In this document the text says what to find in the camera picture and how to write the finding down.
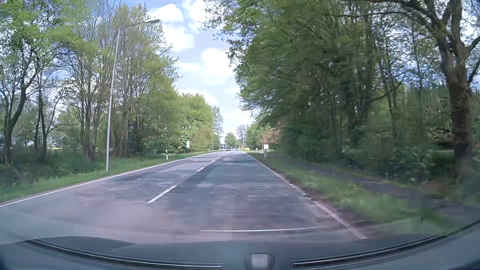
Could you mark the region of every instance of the street lamp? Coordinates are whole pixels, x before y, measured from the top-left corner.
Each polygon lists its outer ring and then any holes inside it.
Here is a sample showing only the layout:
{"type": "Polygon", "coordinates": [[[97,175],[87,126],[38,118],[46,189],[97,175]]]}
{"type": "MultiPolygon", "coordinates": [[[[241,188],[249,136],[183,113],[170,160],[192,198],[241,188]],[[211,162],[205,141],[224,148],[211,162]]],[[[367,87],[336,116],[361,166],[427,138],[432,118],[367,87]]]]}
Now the street lamp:
{"type": "Polygon", "coordinates": [[[155,20],[150,20],[146,22],[139,22],[139,23],[134,23],[131,25],[126,25],[122,26],[119,28],[117,32],[117,45],[115,46],[115,57],[113,58],[113,71],[112,71],[112,84],[110,86],[110,103],[108,104],[108,124],[107,124],[107,172],[108,172],[108,162],[109,162],[109,157],[110,157],[110,119],[111,119],[111,113],[112,113],[112,96],[113,96],[113,82],[115,79],[115,66],[117,63],[117,50],[119,48],[119,40],[120,40],[120,31],[124,28],[134,26],[134,25],[139,25],[139,24],[156,24],[160,22],[159,19],[155,20]]]}

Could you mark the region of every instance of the white road marking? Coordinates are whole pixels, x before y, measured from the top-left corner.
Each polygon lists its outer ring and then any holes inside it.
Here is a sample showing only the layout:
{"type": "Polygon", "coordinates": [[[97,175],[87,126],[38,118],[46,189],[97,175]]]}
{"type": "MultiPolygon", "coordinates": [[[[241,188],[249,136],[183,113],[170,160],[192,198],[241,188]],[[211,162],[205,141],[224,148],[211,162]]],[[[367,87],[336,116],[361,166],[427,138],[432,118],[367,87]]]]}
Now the white road marking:
{"type": "MultiPolygon", "coordinates": [[[[210,154],[210,153],[206,153],[206,154],[202,154],[202,155],[198,155],[198,156],[193,156],[193,157],[188,157],[188,158],[180,159],[180,160],[187,160],[187,159],[196,158],[196,157],[199,157],[199,156],[204,156],[204,155],[209,155],[209,154],[210,154]]],[[[23,201],[26,201],[26,200],[38,198],[38,197],[41,197],[41,196],[45,196],[45,195],[57,193],[57,192],[64,191],[64,190],[67,190],[67,189],[71,189],[71,188],[78,187],[78,186],[82,186],[82,185],[86,185],[86,184],[91,184],[91,183],[96,183],[96,182],[99,182],[99,181],[112,179],[112,178],[115,178],[115,177],[127,175],[127,174],[134,173],[134,172],[140,172],[140,171],[143,171],[143,170],[148,170],[148,169],[151,169],[151,168],[155,168],[155,167],[158,167],[158,166],[170,164],[170,163],[177,162],[177,161],[180,161],[180,160],[174,160],[174,161],[170,161],[170,162],[165,162],[165,163],[162,163],[162,164],[153,165],[153,166],[150,166],[150,167],[141,168],[141,169],[134,170],[134,171],[130,171],[130,172],[124,172],[124,173],[112,175],[112,176],[109,176],[109,177],[100,178],[100,179],[97,179],[97,180],[91,180],[91,181],[89,181],[89,182],[85,182],[85,183],[81,183],[81,184],[76,184],[76,185],[73,185],[73,186],[69,186],[69,187],[66,187],[66,188],[62,188],[62,189],[50,191],[50,192],[47,192],[47,193],[43,193],[43,194],[39,194],[39,195],[36,195],[36,196],[28,197],[28,198],[25,198],[25,199],[19,199],[19,200],[10,202],[10,203],[5,203],[5,204],[0,205],[0,207],[4,207],[4,206],[11,205],[11,204],[14,204],[14,203],[19,203],[19,202],[23,202],[23,201]]]]}
{"type": "Polygon", "coordinates": [[[342,224],[345,226],[347,229],[349,229],[356,237],[359,239],[366,239],[367,237],[364,236],[359,230],[357,230],[355,227],[353,227],[351,224],[347,223],[345,220],[343,220],[341,217],[337,216],[334,212],[330,211],[325,205],[323,205],[319,201],[312,201],[316,206],[320,207],[323,211],[327,212],[330,216],[332,216],[338,223],[342,224]]]}
{"type": "MultiPolygon", "coordinates": [[[[261,163],[260,161],[258,161],[256,158],[250,156],[249,154],[245,153],[247,156],[251,157],[252,159],[254,159],[255,161],[257,161],[258,163],[262,164],[265,168],[267,168],[269,171],[271,171],[274,175],[276,175],[278,178],[282,179],[285,183],[287,183],[289,186],[293,187],[295,190],[299,191],[303,196],[306,196],[307,194],[301,190],[299,187],[295,186],[294,184],[291,184],[288,182],[287,179],[285,179],[285,177],[283,177],[282,175],[280,175],[279,173],[275,172],[274,170],[270,169],[267,165],[261,163]]],[[[325,211],[327,214],[329,214],[332,218],[334,218],[338,223],[342,224],[345,228],[349,229],[356,237],[358,237],[359,239],[365,239],[367,238],[366,236],[364,236],[359,230],[357,230],[355,227],[353,227],[350,223],[346,222],[345,220],[343,220],[341,217],[339,217],[338,215],[336,215],[334,212],[332,212],[330,209],[328,209],[325,205],[323,205],[321,202],[319,201],[314,201],[314,200],[310,200],[312,203],[314,203],[314,205],[316,205],[317,207],[319,207],[320,209],[322,209],[323,211],[325,211]]]]}
{"type": "Polygon", "coordinates": [[[155,198],[149,200],[149,201],[147,202],[147,204],[153,203],[154,201],[158,200],[160,197],[162,197],[163,195],[167,194],[169,191],[171,191],[172,189],[174,189],[174,188],[176,188],[176,187],[177,187],[177,185],[173,185],[173,186],[169,187],[169,188],[168,188],[167,190],[165,190],[164,192],[158,194],[155,198]]]}
{"type": "Polygon", "coordinates": [[[305,228],[291,228],[291,229],[266,229],[266,230],[202,230],[202,232],[218,232],[218,233],[278,232],[278,231],[308,230],[308,229],[318,229],[318,228],[323,228],[323,227],[305,227],[305,228]]]}

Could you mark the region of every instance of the grass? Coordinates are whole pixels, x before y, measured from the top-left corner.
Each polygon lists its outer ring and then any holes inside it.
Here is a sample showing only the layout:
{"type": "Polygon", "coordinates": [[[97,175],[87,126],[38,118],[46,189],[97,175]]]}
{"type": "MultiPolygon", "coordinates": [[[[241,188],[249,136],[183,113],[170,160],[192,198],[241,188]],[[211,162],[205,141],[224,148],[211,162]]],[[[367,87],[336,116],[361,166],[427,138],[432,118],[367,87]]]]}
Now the grass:
{"type": "Polygon", "coordinates": [[[159,159],[151,159],[151,160],[138,160],[138,159],[116,159],[110,161],[110,169],[108,172],[101,170],[101,171],[94,171],[94,172],[86,172],[86,173],[78,173],[72,174],[63,177],[56,177],[50,179],[39,179],[33,183],[22,183],[17,184],[11,187],[3,187],[0,188],[0,202],[9,201],[21,197],[25,197],[28,195],[45,192],[49,190],[53,190],[56,188],[61,188],[65,186],[69,186],[72,184],[78,184],[102,177],[107,177],[115,174],[119,174],[122,172],[128,172],[136,169],[141,169],[161,163],[166,163],[174,160],[180,160],[188,157],[193,157],[197,155],[201,155],[208,152],[195,152],[190,154],[169,154],[168,160],[163,157],[159,159]]]}
{"type": "Polygon", "coordinates": [[[351,210],[370,222],[382,224],[422,216],[425,221],[441,229],[447,229],[453,225],[432,209],[415,208],[408,201],[374,193],[362,188],[361,185],[339,181],[333,176],[311,172],[294,165],[294,162],[290,162],[286,157],[271,154],[264,159],[263,154],[248,154],[295,181],[300,187],[313,189],[326,196],[328,202],[335,207],[351,210]]]}

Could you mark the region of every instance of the blue sky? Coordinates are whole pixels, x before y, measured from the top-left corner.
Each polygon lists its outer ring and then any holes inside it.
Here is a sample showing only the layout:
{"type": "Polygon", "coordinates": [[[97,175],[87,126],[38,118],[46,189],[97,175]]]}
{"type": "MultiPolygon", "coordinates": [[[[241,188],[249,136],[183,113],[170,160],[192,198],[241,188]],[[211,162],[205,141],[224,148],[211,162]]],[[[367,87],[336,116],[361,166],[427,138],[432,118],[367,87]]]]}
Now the blue sky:
{"type": "Polygon", "coordinates": [[[225,54],[228,44],[214,39],[214,30],[198,30],[199,21],[206,16],[203,0],[127,2],[145,4],[152,18],[162,20],[167,42],[179,58],[177,71],[182,78],[176,82],[178,91],[200,93],[207,103],[217,105],[224,117],[224,135],[253,121],[249,112],[239,109],[239,87],[225,54]]]}

